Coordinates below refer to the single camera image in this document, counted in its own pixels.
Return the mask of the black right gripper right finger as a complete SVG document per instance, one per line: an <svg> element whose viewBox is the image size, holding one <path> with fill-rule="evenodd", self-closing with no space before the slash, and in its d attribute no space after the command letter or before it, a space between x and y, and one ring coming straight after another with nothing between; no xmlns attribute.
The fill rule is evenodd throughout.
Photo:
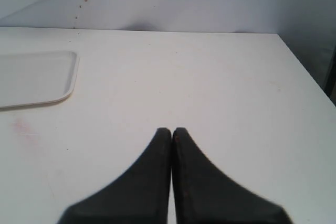
<svg viewBox="0 0 336 224"><path fill-rule="evenodd" d="M281 206L220 171L182 127L173 133L172 176L177 223L292 222Z"/></svg>

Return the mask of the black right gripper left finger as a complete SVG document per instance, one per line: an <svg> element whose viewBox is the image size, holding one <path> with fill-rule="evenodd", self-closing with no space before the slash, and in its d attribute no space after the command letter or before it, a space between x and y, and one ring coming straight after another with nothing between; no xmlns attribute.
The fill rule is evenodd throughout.
<svg viewBox="0 0 336 224"><path fill-rule="evenodd" d="M162 127L121 176L68 207L59 223L167 223L170 182L171 132Z"/></svg>

